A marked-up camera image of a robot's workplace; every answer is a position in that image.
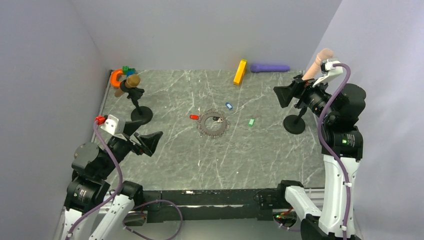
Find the red key tag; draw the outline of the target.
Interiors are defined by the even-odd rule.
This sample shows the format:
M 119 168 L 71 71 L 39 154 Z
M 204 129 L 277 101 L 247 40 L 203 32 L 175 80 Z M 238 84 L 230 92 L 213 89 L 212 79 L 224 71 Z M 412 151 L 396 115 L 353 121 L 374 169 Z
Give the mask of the red key tag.
M 190 119 L 192 119 L 192 120 L 198 120 L 200 117 L 199 117 L 198 115 L 191 114 L 191 115 L 189 116 L 189 118 L 190 118 Z

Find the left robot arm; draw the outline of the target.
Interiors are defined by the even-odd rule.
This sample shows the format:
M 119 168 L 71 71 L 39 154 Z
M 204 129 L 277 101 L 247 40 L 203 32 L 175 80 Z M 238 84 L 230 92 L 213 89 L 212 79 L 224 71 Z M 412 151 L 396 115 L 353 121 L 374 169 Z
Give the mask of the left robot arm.
M 141 125 L 113 115 L 95 118 L 93 130 L 103 148 L 88 142 L 74 152 L 60 239 L 110 240 L 127 214 L 143 205 L 143 186 L 123 180 L 120 162 L 131 152 L 151 157 L 164 133 L 140 135 Z

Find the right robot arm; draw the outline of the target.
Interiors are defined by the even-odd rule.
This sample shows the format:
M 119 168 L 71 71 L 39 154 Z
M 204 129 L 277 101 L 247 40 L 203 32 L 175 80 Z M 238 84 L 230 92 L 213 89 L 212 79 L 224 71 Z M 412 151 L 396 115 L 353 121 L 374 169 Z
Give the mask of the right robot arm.
M 282 180 L 275 199 L 280 207 L 294 209 L 302 239 L 355 240 L 353 191 L 364 145 L 356 123 L 366 106 L 366 92 L 351 83 L 334 94 L 327 93 L 326 88 L 327 84 L 297 76 L 290 85 L 273 89 L 282 108 L 295 98 L 295 107 L 301 114 L 311 110 L 318 117 L 325 170 L 322 209 L 307 196 L 303 184 L 295 180 Z

